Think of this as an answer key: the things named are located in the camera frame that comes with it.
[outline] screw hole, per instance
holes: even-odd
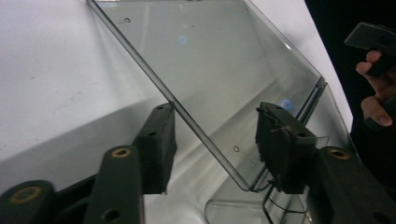
[[[117,157],[117,158],[124,158],[129,156],[129,154],[131,154],[131,149],[129,148],[118,148],[116,150],[114,150],[111,153],[112,157]]]
[[[107,210],[102,215],[102,220],[105,223],[113,222],[120,217],[120,212],[116,209]]]
[[[41,188],[38,186],[31,186],[18,190],[9,199],[11,203],[27,203],[38,197],[41,193]]]
[[[333,157],[339,159],[339,160],[349,160],[350,155],[347,154],[344,151],[341,151],[339,149],[331,149],[329,151],[330,155],[332,155]]]
[[[380,223],[383,224],[391,224],[392,221],[387,217],[386,215],[378,212],[373,212],[372,216],[375,218],[375,220],[379,221]]]

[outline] finger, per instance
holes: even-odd
[[[366,61],[368,63],[376,63],[379,60],[382,53],[378,50],[371,50],[366,54]]]
[[[364,99],[361,102],[361,109],[365,118],[370,117],[382,126],[390,126],[393,122],[390,115],[374,96]]]
[[[381,92],[386,87],[395,83],[391,77],[372,77],[367,75],[366,72],[368,72],[372,66],[371,63],[358,63],[356,65],[356,71],[367,79],[375,92]]]
[[[373,67],[373,64],[372,63],[364,63],[364,62],[361,62],[361,63],[358,63],[358,64],[356,64],[356,71],[359,73],[359,74],[361,74],[361,75],[363,75],[363,76],[365,76],[365,77],[370,77],[370,76],[368,76],[368,75],[366,75],[366,73],[370,70],[370,68],[372,68]]]

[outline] brass insert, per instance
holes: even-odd
[[[40,195],[42,188],[38,186],[30,186],[24,189],[20,189],[15,192],[9,201],[15,204],[27,203]]]
[[[129,148],[118,148],[111,153],[111,156],[116,158],[124,158],[129,156],[131,153],[132,151]]]
[[[335,157],[336,159],[339,159],[339,160],[346,161],[346,160],[350,159],[350,154],[345,152],[345,151],[343,151],[343,150],[340,150],[340,149],[335,149],[335,148],[330,149],[329,153],[330,153],[331,156],[333,156],[333,157]]]

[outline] transparent plastic panel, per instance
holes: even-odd
[[[266,175],[266,186],[271,179]],[[241,192],[228,178],[207,202],[205,215],[210,224],[308,224],[310,216],[304,201],[305,195],[285,194],[272,186],[259,192]]]
[[[89,3],[236,183],[252,189],[264,168],[256,107],[297,117],[320,74],[250,1]]]

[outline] clear acrylic sheet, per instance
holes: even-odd
[[[254,189],[256,107],[303,117],[321,75],[248,0],[89,3],[239,187]]]

